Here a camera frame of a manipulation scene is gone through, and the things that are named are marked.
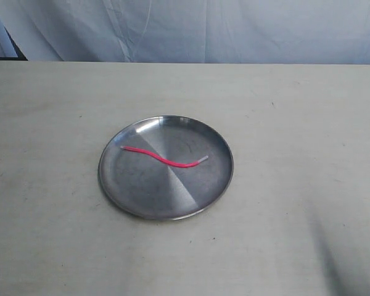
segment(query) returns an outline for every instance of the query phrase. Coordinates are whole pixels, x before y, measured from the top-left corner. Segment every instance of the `wire tip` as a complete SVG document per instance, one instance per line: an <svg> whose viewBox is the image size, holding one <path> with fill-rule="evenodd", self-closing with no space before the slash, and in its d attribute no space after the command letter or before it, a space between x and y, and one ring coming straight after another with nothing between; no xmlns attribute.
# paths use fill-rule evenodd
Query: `wire tip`
<svg viewBox="0 0 370 296"><path fill-rule="evenodd" d="M207 160L207 159L208 159L208 155L206 155L205 157L201 158L201 159L199 160L199 163L200 163L200 162L203 162L204 160Z"/></svg>

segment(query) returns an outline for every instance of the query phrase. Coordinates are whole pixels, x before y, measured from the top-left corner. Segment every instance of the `metal plate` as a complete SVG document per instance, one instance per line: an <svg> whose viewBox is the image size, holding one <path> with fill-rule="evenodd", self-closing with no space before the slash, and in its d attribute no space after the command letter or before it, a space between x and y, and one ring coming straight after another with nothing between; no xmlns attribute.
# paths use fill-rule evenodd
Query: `metal plate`
<svg viewBox="0 0 370 296"><path fill-rule="evenodd" d="M194 168L175 168L133 146ZM177 220L206 209L225 192L233 174L233 157L225 140L204 123L186 117L148 118L120 131L104 149L99 181L108 198L145 219Z"/></svg>

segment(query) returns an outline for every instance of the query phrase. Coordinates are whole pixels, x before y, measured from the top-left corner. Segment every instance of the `pink cable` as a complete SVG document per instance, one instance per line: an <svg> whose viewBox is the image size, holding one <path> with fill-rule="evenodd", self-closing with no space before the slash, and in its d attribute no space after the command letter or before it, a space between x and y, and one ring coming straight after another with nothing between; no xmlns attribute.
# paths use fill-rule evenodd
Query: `pink cable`
<svg viewBox="0 0 370 296"><path fill-rule="evenodd" d="M163 162L163 163L165 163L169 166L176 167L176 168L192 168L192 167L195 167L195 166L199 165L204 160L208 159L208 155L206 155L205 157L202 157L201 159L199 159L196 162L178 163L178 162L172 162L170 160L164 159L163 157L160 157L159 155L157 155L157 154L155 154L151 151L140 149L140 148L135 148L135 147L130 147L130 146L121 146L121 149L127 150L127 151L132 151L132 152L147 154L147 155L149 155L153 158L156 158L157 160L159 160L159 161L161 161L161 162Z"/></svg>

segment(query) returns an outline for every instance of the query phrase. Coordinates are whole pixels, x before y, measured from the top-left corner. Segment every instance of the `round metal tray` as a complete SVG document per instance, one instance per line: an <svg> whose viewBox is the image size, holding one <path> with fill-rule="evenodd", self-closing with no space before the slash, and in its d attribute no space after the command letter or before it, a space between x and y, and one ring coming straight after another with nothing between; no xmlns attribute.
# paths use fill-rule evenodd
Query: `round metal tray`
<svg viewBox="0 0 370 296"><path fill-rule="evenodd" d="M193 168L168 166L121 146L149 150L174 162L208 159ZM121 130L99 163L102 190L121 209L145 219L177 220L206 209L229 186L233 157L226 141L195 119L160 116Z"/></svg>

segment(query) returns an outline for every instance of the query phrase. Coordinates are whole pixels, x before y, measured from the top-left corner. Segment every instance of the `beige tabletop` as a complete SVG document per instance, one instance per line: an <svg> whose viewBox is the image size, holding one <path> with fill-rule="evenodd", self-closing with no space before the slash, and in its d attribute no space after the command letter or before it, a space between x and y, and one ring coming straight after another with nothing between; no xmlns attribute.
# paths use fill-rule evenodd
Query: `beige tabletop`
<svg viewBox="0 0 370 296"><path fill-rule="evenodd" d="M234 176L144 221L97 164L166 114L216 129ZM370 295L370 66L0 62L3 295Z"/></svg>

